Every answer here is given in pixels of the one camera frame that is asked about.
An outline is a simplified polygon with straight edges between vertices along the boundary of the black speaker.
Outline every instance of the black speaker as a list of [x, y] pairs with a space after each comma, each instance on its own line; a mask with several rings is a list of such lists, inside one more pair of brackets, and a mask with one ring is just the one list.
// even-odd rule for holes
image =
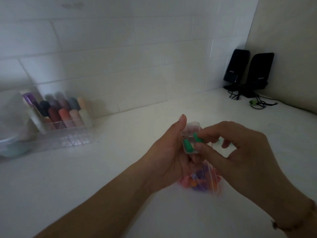
[[274, 53], [259, 53], [251, 60], [247, 82], [242, 92], [247, 98], [253, 98], [253, 90], [264, 89], [273, 63]]
[[240, 80], [244, 74], [245, 68], [250, 59], [250, 51], [236, 49], [233, 51], [224, 80], [232, 83], [232, 85], [224, 86], [225, 89], [235, 91], [237, 85], [240, 85]]

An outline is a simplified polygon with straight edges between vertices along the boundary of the hand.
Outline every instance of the hand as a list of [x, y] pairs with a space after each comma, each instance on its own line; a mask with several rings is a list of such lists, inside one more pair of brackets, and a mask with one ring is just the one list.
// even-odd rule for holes
[[181, 115], [140, 159], [144, 169], [148, 171], [147, 185], [151, 193], [202, 167], [201, 161], [195, 163], [183, 150], [180, 132], [186, 127], [186, 122], [186, 116]]
[[308, 212], [309, 199], [283, 174], [263, 133], [227, 121], [198, 132], [207, 143], [216, 143], [220, 136], [224, 138], [222, 148], [230, 143], [236, 147], [228, 158], [204, 143], [195, 144], [197, 156], [212, 164], [236, 191], [282, 226], [293, 224]]

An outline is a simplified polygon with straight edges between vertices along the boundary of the person's left hand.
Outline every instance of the person's left hand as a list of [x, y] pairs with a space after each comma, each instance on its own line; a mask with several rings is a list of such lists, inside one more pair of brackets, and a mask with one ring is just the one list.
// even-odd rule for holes
[[187, 118], [181, 115], [165, 134], [159, 138], [140, 159], [149, 174], [147, 185], [151, 193], [170, 186], [183, 175], [202, 167], [202, 160], [192, 160], [183, 150], [180, 132], [186, 127]]

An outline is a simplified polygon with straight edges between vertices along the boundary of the person's right hand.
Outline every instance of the person's right hand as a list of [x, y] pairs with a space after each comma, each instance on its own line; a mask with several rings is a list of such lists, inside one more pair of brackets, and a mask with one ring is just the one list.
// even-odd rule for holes
[[206, 143], [216, 143], [220, 136], [224, 138], [222, 148], [227, 148], [230, 143], [236, 147], [227, 158], [207, 144], [196, 143], [194, 148], [199, 154], [193, 159], [206, 159], [236, 191], [282, 226], [292, 224], [307, 212], [309, 199], [283, 174], [263, 133], [231, 121], [223, 121], [198, 132], [198, 137]]

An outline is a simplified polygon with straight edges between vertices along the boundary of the beige wall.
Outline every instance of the beige wall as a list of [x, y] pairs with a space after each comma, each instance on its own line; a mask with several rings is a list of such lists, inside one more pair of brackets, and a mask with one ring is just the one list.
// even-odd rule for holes
[[245, 49], [275, 53], [263, 94], [317, 113], [317, 0], [259, 0]]

